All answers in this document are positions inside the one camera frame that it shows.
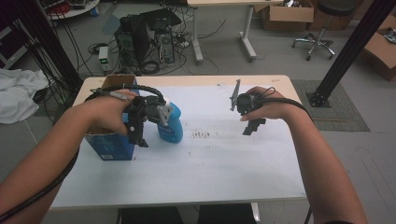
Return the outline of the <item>person's right hand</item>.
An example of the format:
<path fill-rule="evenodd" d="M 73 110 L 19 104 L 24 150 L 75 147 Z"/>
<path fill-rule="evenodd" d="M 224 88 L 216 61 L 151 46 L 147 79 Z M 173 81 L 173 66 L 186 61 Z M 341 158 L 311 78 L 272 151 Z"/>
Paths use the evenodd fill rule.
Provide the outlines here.
<path fill-rule="evenodd" d="M 259 95 L 265 96 L 266 98 L 283 98 L 283 95 L 280 92 L 274 89 L 266 89 L 259 86 L 251 88 L 247 91 L 247 94 L 249 95 L 252 95 L 254 93 L 258 93 Z M 247 113 L 246 115 L 243 115 L 240 120 L 248 121 L 261 118 L 287 120 L 291 116 L 294 109 L 294 105 L 284 103 L 264 104 L 261 108 Z"/>

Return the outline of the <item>person's legs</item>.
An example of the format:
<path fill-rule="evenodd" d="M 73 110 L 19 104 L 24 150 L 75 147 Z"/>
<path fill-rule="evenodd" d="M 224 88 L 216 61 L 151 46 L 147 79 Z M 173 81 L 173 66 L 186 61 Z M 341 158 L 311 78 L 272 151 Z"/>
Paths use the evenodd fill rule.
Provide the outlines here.
<path fill-rule="evenodd" d="M 259 224 L 250 203 L 123 208 L 117 224 Z"/>

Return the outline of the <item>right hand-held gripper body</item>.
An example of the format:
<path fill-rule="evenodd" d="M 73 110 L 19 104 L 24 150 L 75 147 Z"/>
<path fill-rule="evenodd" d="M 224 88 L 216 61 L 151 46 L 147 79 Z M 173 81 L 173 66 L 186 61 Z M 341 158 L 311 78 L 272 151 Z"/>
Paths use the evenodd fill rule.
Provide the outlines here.
<path fill-rule="evenodd" d="M 237 110 L 240 115 L 246 115 L 251 111 L 258 108 L 259 98 L 255 95 L 247 93 L 239 93 L 241 80 L 236 80 L 236 85 L 233 90 L 233 94 L 230 97 L 231 100 L 231 111 Z"/>

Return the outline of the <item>blue plastic bottle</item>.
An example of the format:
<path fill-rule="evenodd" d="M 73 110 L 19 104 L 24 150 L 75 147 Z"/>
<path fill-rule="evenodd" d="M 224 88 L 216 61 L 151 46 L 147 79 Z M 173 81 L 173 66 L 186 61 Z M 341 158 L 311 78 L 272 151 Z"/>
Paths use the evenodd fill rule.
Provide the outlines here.
<path fill-rule="evenodd" d="M 183 138 L 183 128 L 180 122 L 181 111 L 173 103 L 169 104 L 172 107 L 170 118 L 167 121 L 167 125 L 164 126 L 161 123 L 157 125 L 159 136 L 163 141 L 168 143 L 179 143 Z"/>

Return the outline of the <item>large brown cardboard box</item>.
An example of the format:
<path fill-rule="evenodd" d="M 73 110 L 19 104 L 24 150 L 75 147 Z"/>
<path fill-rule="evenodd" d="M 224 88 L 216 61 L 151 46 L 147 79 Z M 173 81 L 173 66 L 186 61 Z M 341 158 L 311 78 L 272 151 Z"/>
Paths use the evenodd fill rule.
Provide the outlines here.
<path fill-rule="evenodd" d="M 388 82 L 396 82 L 396 44 L 388 41 L 384 34 L 396 30 L 396 16 L 388 15 L 364 49 L 360 58 Z"/>

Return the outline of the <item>white cloth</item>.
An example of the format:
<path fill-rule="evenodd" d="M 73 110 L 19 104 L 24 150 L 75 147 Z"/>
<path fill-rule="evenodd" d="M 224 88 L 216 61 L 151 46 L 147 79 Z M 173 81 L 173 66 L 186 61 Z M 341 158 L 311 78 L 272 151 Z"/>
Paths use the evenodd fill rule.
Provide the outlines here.
<path fill-rule="evenodd" d="M 41 70 L 0 68 L 0 123 L 12 124 L 32 116 L 39 108 L 35 94 L 48 85 Z"/>

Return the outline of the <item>grey power supply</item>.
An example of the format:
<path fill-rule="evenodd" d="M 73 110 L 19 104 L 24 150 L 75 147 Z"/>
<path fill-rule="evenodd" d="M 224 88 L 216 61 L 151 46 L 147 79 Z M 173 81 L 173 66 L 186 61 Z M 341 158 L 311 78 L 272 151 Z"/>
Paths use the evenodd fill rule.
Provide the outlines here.
<path fill-rule="evenodd" d="M 109 70 L 109 60 L 108 60 L 108 47 L 100 47 L 98 60 L 102 66 L 102 69 L 106 72 Z"/>

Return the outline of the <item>black metal stand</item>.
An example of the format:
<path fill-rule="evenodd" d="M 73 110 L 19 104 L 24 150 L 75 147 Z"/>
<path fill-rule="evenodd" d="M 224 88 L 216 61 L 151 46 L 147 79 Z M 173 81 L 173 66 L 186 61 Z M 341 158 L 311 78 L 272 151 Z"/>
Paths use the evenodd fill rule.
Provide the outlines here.
<path fill-rule="evenodd" d="M 43 45 L 49 58 L 54 63 L 55 67 L 63 78 L 64 83 L 70 93 L 77 95 L 82 86 L 82 80 L 75 71 L 73 64 L 69 60 L 60 40 L 56 37 L 50 27 L 50 21 L 44 14 L 44 10 L 37 2 L 31 0 L 36 10 L 35 32 L 38 41 Z"/>

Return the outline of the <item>grey computer tower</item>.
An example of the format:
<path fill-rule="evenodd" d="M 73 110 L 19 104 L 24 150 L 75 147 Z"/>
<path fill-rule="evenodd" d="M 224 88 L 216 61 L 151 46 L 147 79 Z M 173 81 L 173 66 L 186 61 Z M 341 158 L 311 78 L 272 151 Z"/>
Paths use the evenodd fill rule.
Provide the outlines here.
<path fill-rule="evenodd" d="M 174 63 L 175 55 L 172 34 L 168 32 L 157 32 L 155 37 L 157 40 L 160 61 L 166 64 Z"/>

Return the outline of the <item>grey floor mat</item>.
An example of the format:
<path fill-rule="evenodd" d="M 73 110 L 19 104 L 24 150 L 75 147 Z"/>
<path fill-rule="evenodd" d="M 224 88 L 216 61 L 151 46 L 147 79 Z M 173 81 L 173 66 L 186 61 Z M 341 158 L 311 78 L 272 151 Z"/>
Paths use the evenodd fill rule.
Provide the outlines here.
<path fill-rule="evenodd" d="M 370 131 L 341 84 L 335 87 L 325 105 L 313 107 L 309 103 L 308 95 L 314 92 L 320 84 L 320 80 L 293 79 L 291 83 L 319 130 L 334 132 Z"/>

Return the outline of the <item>person's left hand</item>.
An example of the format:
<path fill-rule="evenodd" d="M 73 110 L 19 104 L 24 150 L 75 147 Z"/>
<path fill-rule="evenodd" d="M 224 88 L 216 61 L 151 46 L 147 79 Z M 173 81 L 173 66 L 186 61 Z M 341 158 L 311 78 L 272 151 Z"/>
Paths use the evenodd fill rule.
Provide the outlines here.
<path fill-rule="evenodd" d="M 136 93 L 129 90 L 116 91 L 116 93 L 124 96 L 124 99 L 100 96 L 81 104 L 89 127 L 106 128 L 116 133 L 127 134 L 127 128 L 122 121 L 122 113 L 136 97 Z"/>

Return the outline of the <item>black metal post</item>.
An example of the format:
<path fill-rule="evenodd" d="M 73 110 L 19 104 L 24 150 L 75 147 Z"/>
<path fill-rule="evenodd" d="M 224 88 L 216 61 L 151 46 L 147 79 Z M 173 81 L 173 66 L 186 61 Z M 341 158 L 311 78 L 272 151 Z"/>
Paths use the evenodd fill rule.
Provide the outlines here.
<path fill-rule="evenodd" d="M 329 103 L 328 99 L 335 87 L 395 7 L 396 0 L 374 0 L 345 43 L 326 76 L 315 91 L 308 94 L 308 102 L 312 107 L 324 107 Z"/>

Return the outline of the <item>black computer tower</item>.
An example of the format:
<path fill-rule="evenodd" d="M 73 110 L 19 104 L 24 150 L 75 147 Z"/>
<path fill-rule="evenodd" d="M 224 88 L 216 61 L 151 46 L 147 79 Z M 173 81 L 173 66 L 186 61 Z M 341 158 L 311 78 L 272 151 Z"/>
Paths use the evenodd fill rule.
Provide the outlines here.
<path fill-rule="evenodd" d="M 140 66 L 149 51 L 148 28 L 140 15 L 120 18 L 120 26 L 114 33 L 119 48 L 120 61 L 126 65 Z"/>

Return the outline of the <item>blue cardboard box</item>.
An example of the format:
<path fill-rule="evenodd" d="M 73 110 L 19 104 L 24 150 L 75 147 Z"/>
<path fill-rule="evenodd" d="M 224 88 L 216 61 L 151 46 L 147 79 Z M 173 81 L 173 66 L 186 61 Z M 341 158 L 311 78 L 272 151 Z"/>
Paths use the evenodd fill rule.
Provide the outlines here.
<path fill-rule="evenodd" d="M 83 98 L 92 95 L 97 88 L 112 88 L 127 84 L 135 84 L 134 75 L 109 75 L 94 79 L 90 77 L 82 86 Z M 134 144 L 130 144 L 126 136 L 99 127 L 92 127 L 85 135 L 86 141 L 103 161 L 130 161 L 134 152 Z"/>

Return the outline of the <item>round white table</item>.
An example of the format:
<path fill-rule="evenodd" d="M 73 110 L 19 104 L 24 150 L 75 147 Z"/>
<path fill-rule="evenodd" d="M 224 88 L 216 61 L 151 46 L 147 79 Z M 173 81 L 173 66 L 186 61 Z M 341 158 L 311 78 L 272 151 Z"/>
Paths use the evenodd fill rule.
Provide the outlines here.
<path fill-rule="evenodd" d="M 98 16 L 100 0 L 57 0 L 49 5 L 42 4 L 50 20 L 63 20 L 89 13 Z"/>

